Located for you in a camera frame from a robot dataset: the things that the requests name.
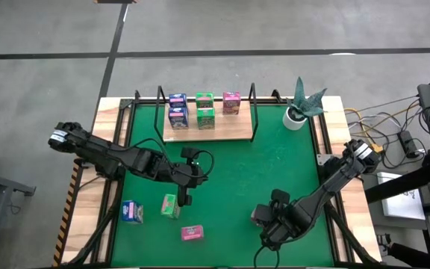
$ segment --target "yellow and black warning tape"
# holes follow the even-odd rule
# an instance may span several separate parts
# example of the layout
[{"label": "yellow and black warning tape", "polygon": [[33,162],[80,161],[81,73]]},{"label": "yellow and black warning tape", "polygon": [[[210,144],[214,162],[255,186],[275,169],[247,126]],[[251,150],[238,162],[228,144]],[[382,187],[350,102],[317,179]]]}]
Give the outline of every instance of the yellow and black warning tape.
[{"label": "yellow and black warning tape", "polygon": [[81,176],[81,159],[75,159],[74,166],[72,167],[69,189],[67,190],[62,221],[60,222],[59,234],[57,235],[56,252],[54,253],[54,261],[52,262],[53,267],[59,266],[63,258],[64,247],[66,246],[67,234],[72,219],[72,212],[74,211],[75,198],[77,197],[79,184],[81,183]]}]

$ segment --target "wooden shelf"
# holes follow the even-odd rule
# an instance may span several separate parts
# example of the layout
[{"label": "wooden shelf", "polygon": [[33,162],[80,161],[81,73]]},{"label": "wooden shelf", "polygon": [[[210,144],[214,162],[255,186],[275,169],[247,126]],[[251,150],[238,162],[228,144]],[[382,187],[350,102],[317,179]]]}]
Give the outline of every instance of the wooden shelf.
[{"label": "wooden shelf", "polygon": [[188,142],[206,140],[249,140],[252,139],[252,111],[249,101],[240,103],[238,115],[224,115],[223,102],[214,102],[215,129],[199,130],[196,115],[196,103],[189,102],[189,129],[174,130],[169,121],[169,104],[165,104],[163,113],[163,141]]}]

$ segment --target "white flower pot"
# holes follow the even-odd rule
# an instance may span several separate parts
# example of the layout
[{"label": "white flower pot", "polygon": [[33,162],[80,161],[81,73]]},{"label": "white flower pot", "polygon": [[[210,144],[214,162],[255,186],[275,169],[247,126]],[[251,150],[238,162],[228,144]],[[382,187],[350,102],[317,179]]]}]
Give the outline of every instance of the white flower pot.
[{"label": "white flower pot", "polygon": [[296,131],[303,127],[303,125],[306,122],[306,117],[304,117],[302,120],[292,120],[290,116],[288,116],[288,110],[290,108],[287,108],[287,110],[283,114],[283,124],[286,128],[289,130]]}]

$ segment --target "potted plant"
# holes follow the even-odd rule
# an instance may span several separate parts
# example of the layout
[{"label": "potted plant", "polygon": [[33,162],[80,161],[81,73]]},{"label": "potted plant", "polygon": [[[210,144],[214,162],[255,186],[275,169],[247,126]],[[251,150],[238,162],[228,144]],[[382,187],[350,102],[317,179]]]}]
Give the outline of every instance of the potted plant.
[{"label": "potted plant", "polygon": [[288,107],[283,115],[284,126],[295,131],[303,127],[308,117],[320,115],[323,112],[323,109],[320,107],[321,98],[326,90],[321,90],[306,98],[303,81],[298,77],[294,99],[287,99]]}]

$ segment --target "power adapter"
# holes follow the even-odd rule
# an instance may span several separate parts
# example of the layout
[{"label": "power adapter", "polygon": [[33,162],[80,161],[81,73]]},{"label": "power adapter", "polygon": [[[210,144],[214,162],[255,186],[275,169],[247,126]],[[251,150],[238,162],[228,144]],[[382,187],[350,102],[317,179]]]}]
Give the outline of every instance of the power adapter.
[{"label": "power adapter", "polygon": [[412,136],[409,131],[400,132],[397,134],[397,137],[399,138],[399,142],[401,143],[402,149],[404,150],[407,158],[419,157],[420,151],[412,140]]}]

